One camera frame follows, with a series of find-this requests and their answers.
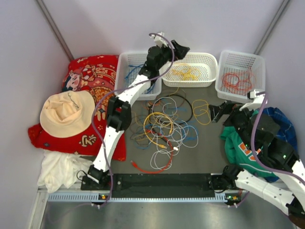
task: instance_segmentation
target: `yellow cable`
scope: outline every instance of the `yellow cable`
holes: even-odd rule
[[[183,78],[182,78],[182,81],[186,81],[186,80],[189,80],[190,78],[192,80],[198,80],[198,77],[194,74],[192,74],[192,71],[196,70],[199,75],[201,74],[200,70],[198,68],[195,68],[195,67],[191,67],[189,66],[188,64],[186,63],[181,63],[181,64],[178,64],[178,66],[188,66],[187,68],[187,72],[183,72],[183,71],[178,71],[178,70],[175,70],[175,69],[172,69],[172,73],[175,74],[175,75],[181,75]]]
[[[149,115],[146,117],[146,119],[144,120],[144,123],[143,123],[143,130],[144,130],[144,133],[145,133],[146,137],[150,140],[150,142],[154,143],[155,145],[159,146],[159,147],[162,148],[162,149],[167,149],[166,146],[154,142],[153,139],[151,139],[151,138],[148,136],[148,133],[145,131],[145,123],[147,122],[147,120],[149,120],[149,117],[152,116],[152,115],[162,115],[162,116],[164,116],[164,118],[166,118],[166,119],[168,119],[168,120],[170,121],[170,125],[171,125],[170,134],[171,134],[172,131],[173,131],[173,121],[172,121],[172,119],[171,119],[169,116],[167,116],[166,114],[163,114],[163,113],[161,113],[161,112],[153,112],[153,113],[149,114]]]
[[[137,113],[135,113],[134,111],[132,111],[132,113],[134,113],[135,122],[136,122],[138,125],[142,125],[142,124],[139,124],[138,121],[137,121]]]
[[[197,102],[197,101],[205,102],[205,104],[203,104],[201,106],[194,107],[194,103]],[[206,109],[200,109],[199,110],[199,111],[204,111],[204,112],[201,113],[201,114],[196,114],[195,110],[197,108],[204,107],[204,106],[206,106]],[[211,122],[211,117],[210,117],[210,113],[209,113],[209,104],[208,104],[208,102],[206,100],[204,100],[204,99],[196,99],[196,100],[194,100],[193,103],[192,103],[192,109],[193,109],[193,114],[195,116],[195,119],[197,120],[198,123],[200,123],[201,125],[208,125]],[[208,123],[202,123],[197,118],[197,117],[202,116],[204,114],[208,114],[208,117],[209,117],[209,122]]]
[[[177,87],[177,90],[174,93],[171,93],[170,95],[176,94],[178,90],[179,90],[179,87]]]

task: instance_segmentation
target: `robotic arm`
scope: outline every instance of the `robotic arm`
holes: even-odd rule
[[[253,102],[242,105],[225,101],[220,106],[209,105],[209,108],[214,123],[218,122],[222,115],[229,115],[224,126],[233,126],[250,150],[251,133],[256,119],[256,115],[252,116],[253,109],[261,106],[264,93],[254,90],[248,93],[248,98]],[[283,190],[264,179],[255,177],[237,165],[226,166],[222,178],[231,187],[248,190],[272,203],[288,215],[293,223],[304,228],[305,185],[304,181],[296,178],[304,180],[304,165],[294,148],[276,137],[279,128],[271,117],[262,114],[256,129],[254,145],[259,160],[274,170],[274,174],[287,185],[289,190]]]
[[[147,80],[159,76],[159,70],[173,58],[172,51],[165,41],[157,37],[154,37],[154,40],[157,46],[148,50],[147,61],[131,84],[133,87],[109,99],[105,145],[101,146],[88,171],[88,178],[102,186],[106,186],[108,182],[109,169],[104,158],[104,147],[107,160],[110,162],[118,140],[131,124],[131,106],[141,93],[155,83]],[[189,48],[180,46],[175,41],[171,43],[174,46],[174,60],[183,59]],[[251,132],[256,119],[252,114],[253,110],[262,104],[264,93],[254,90],[248,93],[248,98],[252,100],[251,103],[237,104],[225,101],[220,106],[209,105],[209,109],[214,123],[218,122],[222,115],[229,115],[224,126],[234,126],[245,146],[250,149]],[[226,166],[222,178],[226,180],[226,186],[230,184],[230,187],[256,194],[283,211],[297,226],[305,228],[305,168],[293,147],[276,137],[278,130],[279,126],[272,118],[262,115],[256,130],[254,146],[256,151],[261,149],[257,156],[264,165],[281,171],[274,174],[281,178],[289,190],[277,188],[237,165]]]
[[[110,162],[120,137],[131,124],[131,106],[145,90],[155,83],[154,80],[148,82],[147,80],[159,76],[159,70],[168,61],[173,59],[171,48],[168,47],[162,38],[155,36],[154,41],[157,46],[153,46],[148,50],[147,61],[136,79],[129,86],[132,88],[109,99],[106,115],[107,128],[104,137],[105,145],[101,146],[93,165],[90,166],[88,171],[88,177],[99,184],[106,185],[108,182],[109,168],[106,165],[103,153],[104,147],[106,149],[107,160]],[[171,43],[174,47],[174,60],[182,60],[190,48],[180,46],[175,40],[171,41]]]

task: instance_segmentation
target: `black cable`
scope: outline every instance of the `black cable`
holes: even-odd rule
[[[190,101],[188,101],[185,97],[183,97],[183,96],[180,95],[180,94],[169,94],[169,95],[164,96],[164,97],[171,97],[171,96],[178,96],[178,97],[180,97],[180,98],[183,98],[183,99],[187,102],[187,104],[190,106],[190,108],[191,108],[191,116],[189,117],[189,119],[186,120],[185,122],[181,122],[181,123],[177,123],[177,124],[178,124],[178,125],[183,125],[183,124],[189,122],[189,121],[192,119],[193,115],[194,115],[194,113],[193,113],[193,108],[192,108],[192,105],[191,105]],[[153,106],[151,105],[151,106],[149,106],[148,108],[149,108],[149,110],[148,110],[148,115],[150,115],[151,113],[153,113]]]
[[[189,104],[189,106],[190,106],[190,108],[191,108],[191,116],[190,116],[190,118],[188,119],[188,120],[186,120],[185,122],[187,123],[187,122],[189,122],[191,119],[192,119],[192,117],[193,117],[193,108],[192,108],[192,105],[191,105],[191,103],[190,103],[190,101],[188,101],[184,96],[182,96],[182,95],[180,95],[180,94],[169,94],[169,95],[167,95],[167,96],[164,96],[164,97],[170,97],[170,96],[178,96],[178,97],[180,97],[180,98],[183,98],[184,99],[184,101],[186,101],[187,102],[187,104]],[[153,113],[153,105],[150,105],[150,106],[148,106],[148,115],[150,115],[151,113]],[[165,143],[167,143],[167,140],[165,139],[165,138],[161,138]]]
[[[82,181],[82,180],[78,177],[78,173],[79,173],[79,172],[83,172],[83,173],[85,174],[86,177],[87,177],[87,173],[86,173],[84,170],[80,170],[80,171],[77,172],[76,178],[77,178],[78,180]]]
[[[229,188],[228,188],[228,182],[227,182],[227,180],[226,180],[226,179],[224,179],[223,177],[221,178],[221,180],[224,180],[224,181],[226,182],[227,187],[226,187],[225,189],[223,189],[223,190],[219,191],[219,192],[216,192],[216,191],[215,191],[215,188],[213,187],[213,182],[212,182],[212,181],[210,181],[211,188],[212,188],[212,190],[213,190],[215,193],[223,193],[224,191],[226,191],[226,190],[228,190],[228,189],[229,189]]]

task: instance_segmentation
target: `metal edge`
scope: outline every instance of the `metal edge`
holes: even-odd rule
[[[33,209],[31,211],[30,221],[28,229],[40,229],[43,214],[48,202],[49,194],[46,191],[38,191],[34,202]]]
[[[52,193],[48,196],[48,202],[104,202],[103,199],[98,199],[102,193],[84,193],[84,192],[66,192]],[[109,202],[227,202],[225,193],[215,193],[214,197],[198,197],[198,198],[110,198]]]
[[[276,12],[275,16],[273,17],[270,25],[268,26],[264,36],[262,37],[262,39],[259,42],[257,48],[255,49],[255,52],[254,52],[255,55],[259,55],[261,53],[261,51],[263,50],[263,48],[266,45],[267,41],[271,37],[271,35],[272,35],[273,31],[274,31],[274,28],[276,27],[276,25],[278,24],[280,19],[285,14],[285,12],[286,12],[290,2],[291,2],[291,0],[283,0],[283,2],[280,5],[278,11]]]
[[[35,0],[35,1],[36,1],[37,5],[39,6],[41,12],[43,13],[44,17],[46,18],[50,28],[52,29],[55,37],[57,38],[58,42],[60,43],[63,51],[66,53],[66,55],[70,61],[74,60],[74,57],[73,57],[66,41],[62,37],[61,32],[59,31],[55,21],[53,20],[50,12],[48,11],[48,8],[46,7],[46,5],[43,2],[43,0]]]

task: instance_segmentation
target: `red fabric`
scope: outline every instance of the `red fabric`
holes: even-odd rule
[[[69,64],[69,72],[63,80],[62,91],[88,90],[94,98],[95,104],[108,92],[114,89],[118,56],[101,55],[83,57],[73,60]],[[108,96],[100,105],[94,117],[94,124],[102,136],[106,128],[106,108]],[[56,138],[43,130],[40,124],[28,129],[32,144],[37,148],[96,156],[101,147],[101,140],[95,133],[92,125],[82,133],[68,137]],[[124,161],[126,147],[124,135],[120,138],[112,159]]]

